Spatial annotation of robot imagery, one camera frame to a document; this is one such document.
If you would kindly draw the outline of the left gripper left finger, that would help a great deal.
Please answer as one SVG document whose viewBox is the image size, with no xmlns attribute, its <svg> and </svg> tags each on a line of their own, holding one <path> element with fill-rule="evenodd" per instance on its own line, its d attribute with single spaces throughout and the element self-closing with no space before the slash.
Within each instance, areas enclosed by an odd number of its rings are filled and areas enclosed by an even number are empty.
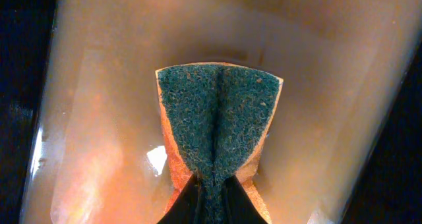
<svg viewBox="0 0 422 224">
<path fill-rule="evenodd" d="M 201 224 L 202 181 L 192 175 L 169 211 L 158 224 Z"/>
</svg>

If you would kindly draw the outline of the green and orange sponge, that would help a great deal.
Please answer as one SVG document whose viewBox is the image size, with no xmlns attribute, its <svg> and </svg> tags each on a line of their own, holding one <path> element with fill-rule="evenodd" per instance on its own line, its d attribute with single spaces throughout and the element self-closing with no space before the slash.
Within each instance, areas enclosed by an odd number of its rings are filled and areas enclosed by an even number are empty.
<svg viewBox="0 0 422 224">
<path fill-rule="evenodd" d="M 164 147 L 174 191 L 202 181 L 202 223 L 225 223 L 224 181 L 236 176 L 258 213 L 270 214 L 253 184 L 283 81 L 231 63 L 175 65 L 156 71 Z"/>
</svg>

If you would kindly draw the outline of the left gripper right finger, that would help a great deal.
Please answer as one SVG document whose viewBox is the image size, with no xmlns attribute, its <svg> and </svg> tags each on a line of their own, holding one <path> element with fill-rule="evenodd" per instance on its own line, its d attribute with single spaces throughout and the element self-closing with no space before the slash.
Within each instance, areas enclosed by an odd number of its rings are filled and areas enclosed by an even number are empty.
<svg viewBox="0 0 422 224">
<path fill-rule="evenodd" d="M 268 224 L 253 206 L 236 176 L 224 181 L 224 213 L 226 224 Z"/>
</svg>

